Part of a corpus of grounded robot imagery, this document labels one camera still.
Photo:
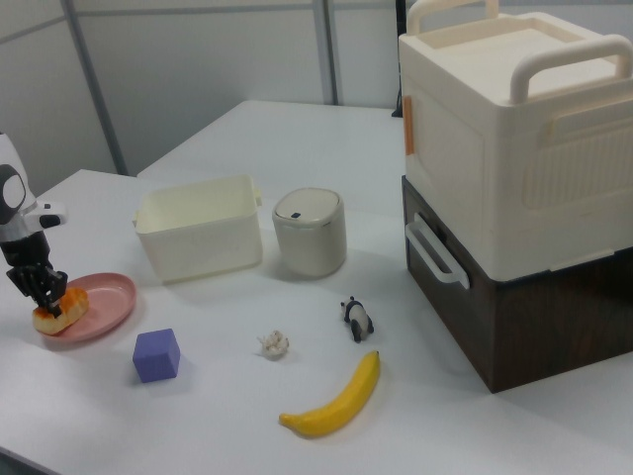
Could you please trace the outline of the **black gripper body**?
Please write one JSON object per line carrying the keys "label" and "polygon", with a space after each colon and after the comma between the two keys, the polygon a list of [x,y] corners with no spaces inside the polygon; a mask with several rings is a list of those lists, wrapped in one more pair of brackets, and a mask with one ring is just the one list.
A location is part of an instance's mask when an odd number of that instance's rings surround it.
{"label": "black gripper body", "polygon": [[1,250],[10,266],[9,279],[31,298],[54,296],[55,279],[49,272],[49,245],[43,232],[1,243]]}

